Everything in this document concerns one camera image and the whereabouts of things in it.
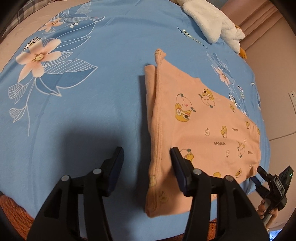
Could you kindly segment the pink duck print shirt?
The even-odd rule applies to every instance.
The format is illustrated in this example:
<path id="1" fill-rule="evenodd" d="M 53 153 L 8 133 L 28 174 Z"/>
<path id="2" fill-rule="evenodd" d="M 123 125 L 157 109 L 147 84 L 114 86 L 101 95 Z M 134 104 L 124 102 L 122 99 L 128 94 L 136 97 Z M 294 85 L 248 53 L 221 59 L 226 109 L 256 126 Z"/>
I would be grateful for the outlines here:
<path id="1" fill-rule="evenodd" d="M 181 71 L 155 51 L 145 67 L 147 124 L 151 136 L 148 217 L 190 210 L 174 174 L 170 149 L 214 177 L 231 175 L 242 183 L 256 174 L 261 159 L 260 130 L 226 97 Z"/>

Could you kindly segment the blue floral blanket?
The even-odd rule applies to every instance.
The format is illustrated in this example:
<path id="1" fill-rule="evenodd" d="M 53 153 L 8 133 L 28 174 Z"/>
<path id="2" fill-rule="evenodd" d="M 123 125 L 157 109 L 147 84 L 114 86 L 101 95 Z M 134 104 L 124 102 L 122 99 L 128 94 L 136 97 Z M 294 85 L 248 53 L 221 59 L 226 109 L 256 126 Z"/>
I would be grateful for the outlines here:
<path id="1" fill-rule="evenodd" d="M 36 216 L 63 175 L 79 177 L 125 151 L 105 200 L 114 240 L 160 240 L 184 232 L 188 215 L 149 218 L 144 67 L 167 60 L 237 106 L 270 145 L 252 69 L 223 40 L 210 44 L 170 1 L 90 1 L 55 15 L 1 69 L 1 191 Z"/>

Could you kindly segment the pink and blue curtains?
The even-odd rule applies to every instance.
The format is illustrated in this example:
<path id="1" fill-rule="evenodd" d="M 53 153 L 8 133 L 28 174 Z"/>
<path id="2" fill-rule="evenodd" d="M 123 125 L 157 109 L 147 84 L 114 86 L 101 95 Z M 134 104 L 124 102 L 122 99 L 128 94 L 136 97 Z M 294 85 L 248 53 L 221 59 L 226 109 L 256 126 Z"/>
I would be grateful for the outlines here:
<path id="1" fill-rule="evenodd" d="M 247 50 L 283 18 L 278 8 L 266 0 L 230 0 L 221 11 L 245 33 L 240 45 Z"/>

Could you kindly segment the white plush goose toy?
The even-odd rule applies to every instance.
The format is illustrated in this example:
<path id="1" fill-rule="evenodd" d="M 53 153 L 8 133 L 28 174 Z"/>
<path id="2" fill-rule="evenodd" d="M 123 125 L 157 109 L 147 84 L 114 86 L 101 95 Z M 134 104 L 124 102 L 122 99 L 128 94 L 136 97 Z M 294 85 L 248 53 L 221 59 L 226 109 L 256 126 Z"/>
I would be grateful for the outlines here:
<path id="1" fill-rule="evenodd" d="M 216 43 L 220 38 L 241 58 L 246 52 L 240 41 L 245 38 L 243 30 L 235 25 L 227 15 L 208 1 L 173 1 L 189 15 L 199 26 L 207 41 Z"/>

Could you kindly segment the pink bed sheet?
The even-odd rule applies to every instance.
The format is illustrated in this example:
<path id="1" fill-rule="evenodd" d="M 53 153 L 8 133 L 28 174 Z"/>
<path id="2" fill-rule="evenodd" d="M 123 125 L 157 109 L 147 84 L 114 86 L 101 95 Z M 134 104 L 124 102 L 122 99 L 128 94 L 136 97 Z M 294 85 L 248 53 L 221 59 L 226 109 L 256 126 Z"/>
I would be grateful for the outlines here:
<path id="1" fill-rule="evenodd" d="M 10 61 L 23 42 L 58 13 L 87 3 L 88 0 L 55 1 L 31 14 L 18 24 L 1 42 L 1 69 Z"/>

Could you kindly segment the plaid grey quilt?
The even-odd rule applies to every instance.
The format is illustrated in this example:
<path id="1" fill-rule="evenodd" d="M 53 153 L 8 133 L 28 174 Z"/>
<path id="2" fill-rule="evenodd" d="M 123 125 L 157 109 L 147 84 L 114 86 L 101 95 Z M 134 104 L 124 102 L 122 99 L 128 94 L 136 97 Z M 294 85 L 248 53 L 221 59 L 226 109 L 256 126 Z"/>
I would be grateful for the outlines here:
<path id="1" fill-rule="evenodd" d="M 16 1 L 12 9 L 4 13 L 1 20 L 1 39 L 21 23 L 25 18 L 53 3 L 54 1 Z"/>

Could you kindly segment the white wall power strip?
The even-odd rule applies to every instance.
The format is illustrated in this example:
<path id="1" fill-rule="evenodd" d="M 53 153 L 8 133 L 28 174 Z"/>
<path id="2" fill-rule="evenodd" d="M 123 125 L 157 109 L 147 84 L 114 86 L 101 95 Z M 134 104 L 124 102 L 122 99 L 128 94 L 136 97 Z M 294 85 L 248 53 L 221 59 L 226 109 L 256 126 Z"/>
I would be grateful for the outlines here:
<path id="1" fill-rule="evenodd" d="M 296 93 L 295 91 L 291 91 L 289 94 L 290 100 L 293 104 L 293 108 L 296 109 Z"/>

